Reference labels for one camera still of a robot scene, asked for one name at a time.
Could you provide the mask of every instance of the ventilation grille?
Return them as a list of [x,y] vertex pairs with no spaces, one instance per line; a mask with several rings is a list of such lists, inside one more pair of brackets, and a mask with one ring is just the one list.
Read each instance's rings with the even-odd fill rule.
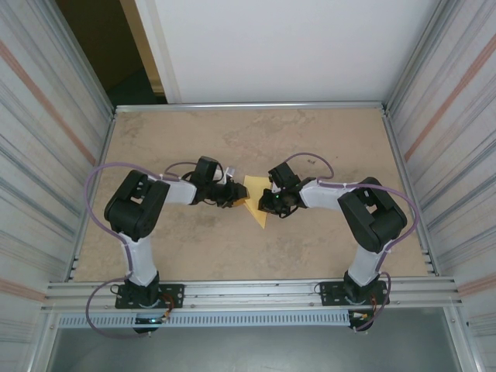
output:
[[[158,327],[244,327],[244,326],[349,326],[347,310],[290,312],[172,312],[169,321]],[[91,321],[99,328],[147,328],[137,325],[137,314],[99,314]],[[84,314],[67,314],[59,328],[88,328]]]

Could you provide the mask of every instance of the tan floor panel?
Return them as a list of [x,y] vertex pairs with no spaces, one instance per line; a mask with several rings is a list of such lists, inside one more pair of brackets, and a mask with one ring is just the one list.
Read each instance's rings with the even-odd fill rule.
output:
[[[335,181],[374,176],[402,189],[376,109],[120,113],[106,163],[126,161],[160,173],[173,162],[206,155],[234,166],[235,179],[243,181],[245,174],[266,176],[300,151],[324,156],[334,167]],[[328,174],[324,164],[307,157],[290,164],[301,177]],[[128,172],[103,172],[94,203],[99,218]],[[400,206],[407,210],[404,202]],[[302,209],[284,220],[269,215],[261,229],[244,206],[204,204],[166,206],[152,244],[165,281],[342,277],[357,248],[339,212]],[[394,276],[426,275],[416,234],[395,248],[384,270]],[[103,281],[125,271],[119,242],[89,222],[75,280]]]

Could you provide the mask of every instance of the dark floor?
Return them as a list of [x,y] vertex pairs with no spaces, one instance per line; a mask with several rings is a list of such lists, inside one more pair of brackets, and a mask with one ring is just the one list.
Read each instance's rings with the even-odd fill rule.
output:
[[150,81],[142,68],[107,91],[114,105],[157,105],[167,103],[164,97],[156,97]]
[[151,338],[122,340],[91,329],[60,329],[47,370],[461,371],[441,308],[387,309],[368,334],[324,325],[168,328]]

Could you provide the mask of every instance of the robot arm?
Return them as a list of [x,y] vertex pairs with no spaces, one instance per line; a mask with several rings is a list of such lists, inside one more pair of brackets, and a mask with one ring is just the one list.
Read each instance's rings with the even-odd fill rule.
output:
[[[362,303],[379,278],[385,250],[406,226],[403,211],[385,191],[354,188],[353,184],[325,188],[314,178],[301,181],[287,163],[270,170],[269,175],[272,189],[264,190],[259,210],[281,218],[297,208],[327,208],[344,214],[358,242],[355,259],[344,275],[344,290],[351,303]],[[372,177],[360,183],[381,185]]]
[[224,172],[216,160],[201,157],[189,180],[156,180],[137,170],[129,172],[105,208],[112,230],[123,237],[127,260],[133,272],[125,282],[126,293],[143,307],[157,302],[158,271],[153,263],[150,234],[166,204],[196,205],[209,200],[220,208],[232,207],[246,198],[246,188],[232,180],[233,170]]

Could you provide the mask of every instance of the aluminum frame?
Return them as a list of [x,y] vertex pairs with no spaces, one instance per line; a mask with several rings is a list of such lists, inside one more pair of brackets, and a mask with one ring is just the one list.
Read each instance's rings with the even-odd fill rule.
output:
[[379,101],[342,102],[253,102],[253,103],[198,103],[174,105],[119,105],[120,112],[168,112],[168,111],[225,111],[225,110],[297,110],[297,109],[382,109]]
[[[102,153],[100,154],[100,157],[98,158],[98,162],[95,165],[96,167],[105,163],[105,158],[107,157],[107,153],[109,152],[108,148],[110,147],[110,140],[112,139],[112,134],[114,133],[115,120],[116,120],[116,115],[114,115],[112,121],[110,122],[110,124],[108,126],[108,130],[107,130],[107,133],[105,134],[105,139],[103,142]],[[102,173],[99,172],[93,178],[93,181],[91,183],[90,203],[92,205],[93,205],[93,201],[95,200],[96,191],[98,189],[98,185],[100,183],[101,177],[102,177]],[[66,281],[72,280],[72,278],[74,277],[74,271],[78,267],[79,254],[81,253],[81,248],[83,246],[84,236],[86,235],[86,229],[88,227],[88,222],[89,222],[89,215],[86,212],[86,208],[85,208],[83,211],[81,223],[79,225],[79,230],[77,232],[77,237],[76,237],[75,244],[74,244],[74,255],[72,257],[72,260],[69,262],[69,264],[66,268],[66,276],[65,276]]]
[[[305,279],[284,281],[184,281],[183,308],[176,312],[322,310],[315,286],[323,281],[343,279]],[[46,293],[42,313],[84,312],[89,295],[100,283],[52,283]],[[101,289],[91,302],[92,313],[130,313],[117,310],[110,286]],[[460,306],[461,299],[451,277],[393,277],[390,308],[443,308]],[[358,309],[363,306],[332,306],[329,309]],[[142,309],[156,313],[156,309]]]
[[[208,110],[262,110],[262,109],[352,109],[373,108],[380,109],[383,114],[384,127],[391,144],[393,156],[400,174],[401,182],[407,195],[415,200],[415,193],[408,179],[405,162],[398,148],[391,122],[383,110],[380,102],[281,102],[281,103],[246,103],[246,104],[212,104],[212,105],[154,105],[154,106],[118,106],[119,112],[159,112],[159,111],[208,111]],[[100,162],[105,162],[106,152],[109,148],[110,138],[114,129],[115,120],[112,122],[105,139],[104,150]],[[92,197],[98,186],[99,177],[96,178]],[[88,224],[88,217],[81,223],[81,234],[77,242],[77,254],[81,250],[84,232]],[[435,256],[431,256],[431,243],[429,234],[423,224],[422,217],[418,229],[429,271],[439,267]],[[184,282],[185,298],[184,307],[176,312],[196,316],[212,312],[257,312],[272,311],[284,313],[287,311],[318,312],[326,309],[322,307],[320,297],[314,292],[315,284],[330,279],[289,280],[289,281],[190,281]],[[37,326],[36,338],[39,342],[33,351],[28,370],[45,370],[51,350],[55,341],[58,325],[64,315],[76,315],[84,312],[88,296],[98,283],[57,283],[50,284],[43,304],[42,312]],[[116,310],[114,308],[115,295],[110,293],[109,287],[103,288],[91,303],[92,314],[130,314],[136,310]],[[451,277],[393,277],[391,290],[391,303],[387,308],[444,308],[446,321],[456,345],[460,364],[463,371],[477,363],[474,349],[470,344],[463,327],[454,327],[453,312],[460,314],[462,306],[460,296],[456,289],[454,279]],[[329,309],[353,309],[354,306],[332,307]],[[140,313],[152,313],[153,310],[142,310]]]

